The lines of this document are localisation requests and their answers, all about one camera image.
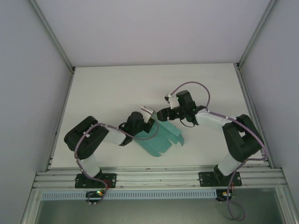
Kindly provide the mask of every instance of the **green cloth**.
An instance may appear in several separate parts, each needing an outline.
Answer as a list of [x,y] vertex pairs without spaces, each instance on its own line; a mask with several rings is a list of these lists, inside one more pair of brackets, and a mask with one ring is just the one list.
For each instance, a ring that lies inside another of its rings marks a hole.
[[[159,132],[157,135],[149,140],[134,140],[136,141],[142,148],[144,148],[149,154],[154,157],[161,156],[161,153],[165,153],[171,146],[171,141],[174,144],[178,142],[183,146],[184,138],[182,136],[182,131],[177,129],[173,124],[168,121],[159,122]],[[154,123],[149,133],[142,131],[137,134],[137,138],[148,138],[152,136],[157,131],[157,122]]]

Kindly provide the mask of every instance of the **black mounting plate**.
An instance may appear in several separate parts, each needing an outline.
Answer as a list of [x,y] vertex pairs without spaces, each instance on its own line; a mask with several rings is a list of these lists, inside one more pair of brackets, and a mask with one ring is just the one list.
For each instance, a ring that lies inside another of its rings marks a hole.
[[[231,176],[232,174],[225,176],[219,183],[214,177],[214,172],[199,172],[199,183],[201,187],[228,187]],[[237,187],[242,186],[239,172],[236,172],[232,183]]]
[[[115,188],[117,174],[98,174],[94,178],[106,181],[109,188]],[[75,178],[75,188],[105,188],[105,185],[99,181],[94,181],[86,177],[84,174],[77,174]]]

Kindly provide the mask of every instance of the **white wall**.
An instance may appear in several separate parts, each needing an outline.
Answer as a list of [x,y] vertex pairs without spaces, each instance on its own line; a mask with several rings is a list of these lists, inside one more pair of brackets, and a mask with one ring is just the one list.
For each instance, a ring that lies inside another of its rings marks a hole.
[[276,167],[299,208],[299,1],[281,0],[243,72]]
[[269,0],[36,0],[76,67],[233,63]]
[[25,0],[0,1],[0,223],[20,223],[70,78]]

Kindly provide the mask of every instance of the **metal frame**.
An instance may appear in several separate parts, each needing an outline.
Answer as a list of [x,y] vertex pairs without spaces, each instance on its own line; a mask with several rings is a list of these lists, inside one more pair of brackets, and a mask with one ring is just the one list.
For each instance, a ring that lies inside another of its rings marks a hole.
[[299,223],[299,214],[289,188],[275,188],[286,223]]
[[31,5],[33,11],[37,15],[39,21],[42,23],[46,33],[48,34],[49,38],[54,43],[54,46],[56,47],[56,50],[58,51],[59,55],[63,59],[66,66],[69,68],[70,72],[73,72],[73,66],[66,55],[65,51],[63,50],[61,44],[59,43],[55,33],[53,32],[51,26],[49,25],[48,21],[46,20],[46,17],[44,16],[43,12],[41,11],[41,8],[38,6],[37,2],[35,0],[28,0],[29,4]]
[[260,21],[258,22],[256,29],[254,30],[240,60],[239,60],[239,66],[242,67],[249,55],[249,53],[251,52],[252,48],[254,47],[258,37],[260,36],[262,30],[264,29],[267,21],[269,20],[275,6],[277,5],[278,0],[269,0],[268,5],[265,9],[265,11],[263,12],[263,15],[260,19]]
[[[251,98],[251,95],[250,95],[248,87],[247,87],[245,77],[244,77],[242,71],[239,69],[237,63],[234,63],[234,67],[235,67],[235,72],[237,74],[237,77],[238,77],[238,80],[239,80],[239,83],[240,83],[240,86],[241,86],[241,90],[242,90],[242,93],[243,93],[243,96],[244,96],[244,100],[245,100],[247,109],[248,109],[248,112],[249,112],[249,116],[251,117],[252,122],[256,126],[258,132],[261,134],[262,139],[264,140],[264,144],[265,144],[266,148],[268,148],[267,142],[265,140],[265,136],[264,136],[263,131],[262,131],[261,123],[260,123],[260,121],[258,119],[258,116],[257,116],[256,108],[253,104],[253,100]],[[271,154],[270,154],[270,152],[268,152],[268,153],[269,153],[269,157],[268,157],[267,161],[269,162],[270,167],[274,168],[274,165],[273,165],[273,162],[272,162],[272,159],[271,159]]]
[[45,172],[49,169],[49,164],[52,163],[52,158],[53,158],[55,147],[56,147],[56,144],[57,144],[58,134],[59,134],[61,124],[62,124],[62,119],[64,117],[66,103],[67,103],[67,100],[68,100],[69,95],[70,95],[71,84],[73,83],[75,71],[76,71],[76,68],[74,68],[74,71],[71,74],[70,81],[69,81],[69,84],[67,86],[66,93],[64,95],[64,100],[63,100],[62,106],[61,106],[60,111],[59,111],[57,123],[55,125],[55,134],[53,135],[53,138],[51,140],[50,151],[47,154],[47,162],[45,163],[44,169],[43,169]]
[[[212,166],[186,168],[118,168],[103,169],[103,173],[116,173],[117,183],[110,190],[169,190],[169,189],[225,189],[226,187],[201,187],[198,172],[213,171]],[[271,169],[267,164],[254,165],[239,170],[243,185],[235,188],[286,187],[282,169]],[[74,188],[76,170],[51,170],[37,173],[32,186],[39,190],[82,190]]]
[[41,203],[41,191],[31,191],[21,220],[21,224],[34,224],[37,219]]

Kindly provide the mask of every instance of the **cable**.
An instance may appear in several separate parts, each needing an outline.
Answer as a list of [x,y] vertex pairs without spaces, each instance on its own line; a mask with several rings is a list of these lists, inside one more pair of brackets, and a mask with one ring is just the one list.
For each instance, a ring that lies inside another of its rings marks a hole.
[[125,122],[121,123],[120,125],[118,125],[118,128],[122,127],[125,124]]
[[195,124],[193,124],[193,126],[187,126],[187,125],[185,125],[183,122],[182,122],[182,120],[180,119],[179,120],[185,127],[195,127]]
[[190,83],[194,83],[194,84],[201,85],[201,86],[202,86],[203,88],[205,88],[205,90],[207,91],[207,94],[208,94],[208,100],[207,100],[207,103],[206,103],[206,111],[207,111],[208,113],[210,113],[210,114],[212,114],[212,115],[215,115],[215,116],[218,116],[218,117],[221,117],[221,118],[225,118],[225,119],[231,120],[231,121],[235,122],[236,124],[238,124],[239,126],[241,126],[242,128],[244,128],[247,132],[249,132],[249,133],[250,133],[250,134],[251,134],[251,135],[258,141],[258,143],[261,145],[261,147],[263,148],[263,151],[264,151],[264,153],[265,153],[265,156],[264,156],[263,158],[258,158],[258,159],[254,159],[254,158],[252,158],[252,159],[246,159],[243,163],[241,163],[241,164],[237,167],[237,169],[234,170],[234,172],[233,172],[233,174],[232,174],[232,176],[231,176],[231,178],[230,178],[230,180],[229,180],[228,190],[227,190],[227,200],[226,200],[226,202],[227,202],[227,206],[228,206],[228,211],[229,211],[231,217],[232,217],[234,220],[236,220],[236,221],[243,221],[243,220],[245,219],[245,217],[246,217],[246,213],[245,213],[244,208],[243,208],[240,204],[238,204],[237,202],[233,202],[233,203],[235,203],[235,204],[238,204],[238,205],[242,208],[242,210],[243,210],[243,217],[241,217],[241,218],[238,219],[238,218],[236,218],[236,217],[233,215],[233,213],[232,213],[232,211],[231,211],[231,208],[230,208],[230,205],[229,205],[229,203],[230,203],[230,201],[229,201],[229,190],[230,190],[230,186],[231,186],[231,184],[232,184],[232,182],[233,182],[233,178],[234,178],[234,176],[235,176],[235,174],[236,174],[236,172],[237,172],[238,169],[240,169],[240,168],[241,168],[247,161],[264,161],[264,160],[266,160],[266,159],[268,158],[268,156],[269,156],[268,149],[267,149],[266,146],[263,144],[263,142],[259,139],[259,137],[258,137],[256,134],[253,133],[253,131],[251,131],[249,128],[247,128],[245,125],[243,125],[243,124],[240,123],[239,121],[237,121],[237,120],[235,120],[235,119],[233,119],[233,118],[230,118],[230,117],[228,117],[228,116],[224,116],[224,115],[222,115],[222,114],[214,113],[214,112],[210,111],[210,110],[208,109],[208,106],[209,106],[209,103],[210,103],[211,94],[210,94],[210,91],[206,88],[206,86],[203,85],[202,83],[194,82],[194,81],[185,82],[185,83],[181,84],[180,86],[178,86],[178,87],[171,93],[171,95],[173,95],[173,94],[174,94],[179,88],[181,88],[182,86],[184,86],[184,85],[186,85],[186,84],[190,84]]
[[157,130],[156,130],[156,132],[155,132],[152,136],[150,136],[150,137],[148,137],[148,138],[145,138],[145,139],[142,139],[142,138],[136,138],[136,137],[134,137],[134,136],[132,136],[132,135],[130,135],[130,134],[124,132],[123,130],[119,129],[118,127],[114,127],[114,126],[112,126],[112,125],[106,125],[106,124],[104,124],[104,123],[97,123],[97,124],[91,126],[91,127],[90,127],[90,128],[89,128],[89,129],[82,135],[82,137],[80,138],[80,140],[78,141],[78,143],[77,143],[77,145],[76,145],[76,147],[75,147],[74,157],[75,157],[75,159],[76,159],[76,163],[78,164],[78,166],[79,166],[81,172],[82,172],[87,178],[89,178],[89,179],[91,179],[91,180],[94,180],[94,181],[99,181],[99,182],[101,182],[102,184],[105,185],[105,192],[104,192],[102,198],[101,198],[96,204],[100,203],[100,202],[104,199],[104,197],[105,197],[105,195],[106,195],[106,193],[107,193],[107,191],[108,191],[108,185],[107,185],[107,183],[104,182],[103,180],[98,179],[98,178],[94,178],[94,177],[90,176],[88,173],[85,172],[85,170],[83,169],[83,167],[82,167],[81,164],[79,163],[79,158],[78,158],[78,155],[77,155],[79,146],[80,146],[80,144],[82,143],[83,139],[86,137],[86,135],[88,135],[88,133],[90,133],[90,131],[91,131],[92,129],[94,129],[95,127],[97,127],[97,126],[104,126],[104,127],[112,128],[112,129],[114,129],[114,130],[116,130],[116,131],[119,131],[119,132],[125,134],[126,136],[129,136],[129,137],[131,137],[132,139],[136,139],[136,140],[149,140],[149,139],[154,138],[154,137],[158,134],[158,132],[159,132],[159,122],[158,122],[158,120],[155,118],[155,116],[154,116],[152,113],[148,112],[147,110],[144,110],[143,108],[141,108],[141,110],[142,110],[142,111],[145,111],[146,113],[148,113],[148,114],[149,114],[149,115],[150,115],[150,116],[157,122]]
[[89,199],[90,199],[91,196],[94,196],[94,195],[97,195],[97,193],[91,193],[91,194],[88,195],[88,197],[87,197],[87,203],[88,203],[89,205],[91,205],[91,202],[89,201]]
[[103,180],[106,182],[106,184],[108,185],[108,189],[112,186],[111,181],[110,180]]

